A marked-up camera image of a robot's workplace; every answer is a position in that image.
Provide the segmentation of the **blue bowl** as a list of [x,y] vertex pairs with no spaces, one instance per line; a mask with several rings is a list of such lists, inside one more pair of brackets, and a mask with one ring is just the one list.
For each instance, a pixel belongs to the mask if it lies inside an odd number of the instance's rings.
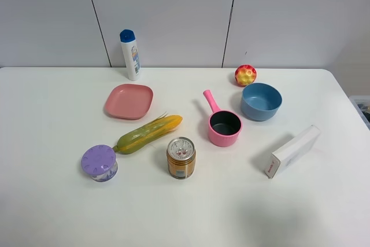
[[252,83],[242,90],[240,109],[250,120],[266,121],[274,117],[282,104],[281,94],[265,83]]

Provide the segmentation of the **red yellow bumpy ball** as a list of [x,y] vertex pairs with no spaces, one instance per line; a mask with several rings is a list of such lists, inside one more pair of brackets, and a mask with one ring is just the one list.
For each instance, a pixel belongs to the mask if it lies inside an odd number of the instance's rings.
[[257,78],[256,69],[249,65],[241,65],[235,71],[235,80],[239,86],[245,87],[252,84]]

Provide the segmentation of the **purple-lidded air freshener jar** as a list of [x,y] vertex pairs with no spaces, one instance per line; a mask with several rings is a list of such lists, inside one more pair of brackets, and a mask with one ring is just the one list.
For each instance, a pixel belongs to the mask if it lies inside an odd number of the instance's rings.
[[80,160],[81,169],[96,182],[106,182],[118,171],[116,153],[107,145],[89,148]]

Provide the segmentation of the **pink toy saucepan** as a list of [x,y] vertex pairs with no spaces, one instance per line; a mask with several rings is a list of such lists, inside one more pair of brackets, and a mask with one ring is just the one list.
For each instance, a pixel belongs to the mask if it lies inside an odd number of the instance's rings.
[[212,110],[208,120],[209,140],[219,147],[233,145],[243,127],[241,119],[231,111],[220,109],[210,90],[205,90],[203,95]]

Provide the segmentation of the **toy corn cob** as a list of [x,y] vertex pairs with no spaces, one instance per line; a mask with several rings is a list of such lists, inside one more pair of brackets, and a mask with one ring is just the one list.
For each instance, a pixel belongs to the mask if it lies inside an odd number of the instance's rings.
[[153,121],[121,136],[112,147],[115,153],[132,154],[151,142],[174,132],[183,118],[180,115],[163,114]]

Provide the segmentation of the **white cardboard box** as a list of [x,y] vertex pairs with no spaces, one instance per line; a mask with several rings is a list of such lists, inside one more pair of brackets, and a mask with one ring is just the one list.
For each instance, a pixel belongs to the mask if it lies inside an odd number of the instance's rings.
[[320,134],[321,131],[315,125],[311,125],[272,152],[264,168],[266,176],[272,179],[297,162],[312,149]]

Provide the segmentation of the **white blue-capped shampoo bottle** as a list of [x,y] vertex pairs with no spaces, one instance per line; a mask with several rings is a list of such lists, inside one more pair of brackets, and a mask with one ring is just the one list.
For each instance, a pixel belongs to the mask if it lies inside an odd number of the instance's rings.
[[138,46],[134,32],[128,29],[122,30],[120,32],[120,42],[128,78],[131,81],[138,80],[140,71],[140,62]]

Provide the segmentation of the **pink square plate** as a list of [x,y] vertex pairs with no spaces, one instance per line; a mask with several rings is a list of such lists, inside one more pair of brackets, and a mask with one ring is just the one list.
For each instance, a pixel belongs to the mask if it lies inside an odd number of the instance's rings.
[[145,116],[151,107],[153,91],[140,84],[121,84],[109,94],[104,111],[119,119],[138,120]]

